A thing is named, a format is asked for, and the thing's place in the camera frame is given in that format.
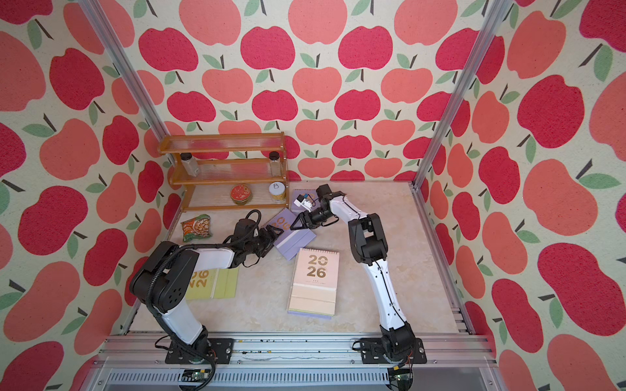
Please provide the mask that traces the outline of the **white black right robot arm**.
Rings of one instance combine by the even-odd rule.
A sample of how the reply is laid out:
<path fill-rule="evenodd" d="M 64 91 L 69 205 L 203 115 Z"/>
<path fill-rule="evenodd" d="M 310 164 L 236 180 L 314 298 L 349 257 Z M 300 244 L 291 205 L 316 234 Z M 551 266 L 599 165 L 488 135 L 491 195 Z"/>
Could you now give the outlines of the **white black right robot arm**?
<path fill-rule="evenodd" d="M 367 272 L 378 305 L 381 348 L 387 361 L 404 363 L 416 352 L 417 338 L 400 308 L 387 262 L 388 242 L 376 213 L 366 213 L 353 205 L 344 192 L 334 192 L 327 184 L 316 189 L 316 197 L 298 195 L 293 204 L 302 209 L 292 222 L 292 230 L 314 230 L 338 221 L 347 224 L 350 251 Z"/>

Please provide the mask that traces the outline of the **purple calendar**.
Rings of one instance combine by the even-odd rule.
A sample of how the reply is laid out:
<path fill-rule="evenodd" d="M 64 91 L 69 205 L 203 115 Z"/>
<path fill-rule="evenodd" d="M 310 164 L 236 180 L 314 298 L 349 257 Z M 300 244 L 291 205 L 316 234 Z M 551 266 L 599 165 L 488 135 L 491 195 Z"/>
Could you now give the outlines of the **purple calendar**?
<path fill-rule="evenodd" d="M 308 313 L 292 313 L 289 312 L 289 314 L 293 315 L 293 316 L 298 316 L 300 318 L 308 318 L 308 319 L 323 319 L 323 320 L 332 320 L 333 316 L 327 316 L 327 315 L 322 315 L 322 314 L 308 314 Z"/>
<path fill-rule="evenodd" d="M 293 213 L 311 212 L 320 207 L 319 197 L 315 189 L 296 189 L 292 194 L 290 210 Z"/>
<path fill-rule="evenodd" d="M 274 247 L 287 261 L 291 261 L 298 255 L 300 249 L 316 239 L 316 234 L 311 230 L 292 231 L 290 229 L 296 218 L 297 216 L 289 209 L 283 209 L 266 223 L 266 226 L 273 226 L 284 231 L 276 240 Z"/>

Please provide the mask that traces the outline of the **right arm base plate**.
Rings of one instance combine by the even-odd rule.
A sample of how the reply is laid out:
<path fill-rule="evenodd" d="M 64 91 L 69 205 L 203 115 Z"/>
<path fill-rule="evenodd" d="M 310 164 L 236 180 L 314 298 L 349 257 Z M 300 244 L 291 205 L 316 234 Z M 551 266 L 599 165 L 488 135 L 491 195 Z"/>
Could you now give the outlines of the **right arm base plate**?
<path fill-rule="evenodd" d="M 423 341 L 411 337 L 392 342 L 389 337 L 361 338 L 352 344 L 352 350 L 360 354 L 363 364 L 426 364 L 428 362 Z"/>

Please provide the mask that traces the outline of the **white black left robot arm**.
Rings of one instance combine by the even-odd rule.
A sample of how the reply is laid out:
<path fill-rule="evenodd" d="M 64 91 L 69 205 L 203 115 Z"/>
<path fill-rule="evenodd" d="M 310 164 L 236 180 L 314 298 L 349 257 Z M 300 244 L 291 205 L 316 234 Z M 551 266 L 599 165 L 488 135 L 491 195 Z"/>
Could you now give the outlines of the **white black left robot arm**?
<path fill-rule="evenodd" d="M 249 255 L 265 257 L 284 230 L 261 227 L 250 216 L 236 223 L 233 233 L 218 244 L 159 244 L 130 282 L 130 293 L 143 303 L 167 333 L 173 345 L 199 360 L 215 355 L 206 328 L 187 305 L 186 292 L 193 275 L 205 270 L 229 270 L 243 265 Z"/>

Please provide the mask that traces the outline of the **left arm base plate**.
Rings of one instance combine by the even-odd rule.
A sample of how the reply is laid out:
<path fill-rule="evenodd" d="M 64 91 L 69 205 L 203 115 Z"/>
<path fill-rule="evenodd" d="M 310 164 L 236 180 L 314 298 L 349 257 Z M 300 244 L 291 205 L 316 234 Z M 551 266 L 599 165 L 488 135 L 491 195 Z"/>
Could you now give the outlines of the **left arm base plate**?
<path fill-rule="evenodd" d="M 229 364 L 234 340 L 231 338 L 200 337 L 193 345 L 171 342 L 165 363 L 178 365 L 208 365 L 211 358 L 215 364 Z"/>

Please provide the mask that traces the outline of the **green calendar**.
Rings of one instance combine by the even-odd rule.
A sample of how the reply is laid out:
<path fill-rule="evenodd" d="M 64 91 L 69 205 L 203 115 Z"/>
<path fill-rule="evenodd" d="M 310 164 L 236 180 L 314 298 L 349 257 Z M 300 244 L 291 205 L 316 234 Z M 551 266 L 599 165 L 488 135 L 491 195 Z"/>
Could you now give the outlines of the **green calendar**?
<path fill-rule="evenodd" d="M 194 271 L 185 297 L 188 301 L 234 298 L 238 277 L 238 269 Z"/>

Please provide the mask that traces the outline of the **pink calendar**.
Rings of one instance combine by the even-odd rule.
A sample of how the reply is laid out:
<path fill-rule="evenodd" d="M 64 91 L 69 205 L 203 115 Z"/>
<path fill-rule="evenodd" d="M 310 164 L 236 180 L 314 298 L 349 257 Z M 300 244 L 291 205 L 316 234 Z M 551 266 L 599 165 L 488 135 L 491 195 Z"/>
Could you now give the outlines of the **pink calendar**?
<path fill-rule="evenodd" d="M 324 319 L 335 316 L 340 253 L 299 250 L 288 302 L 290 314 Z"/>

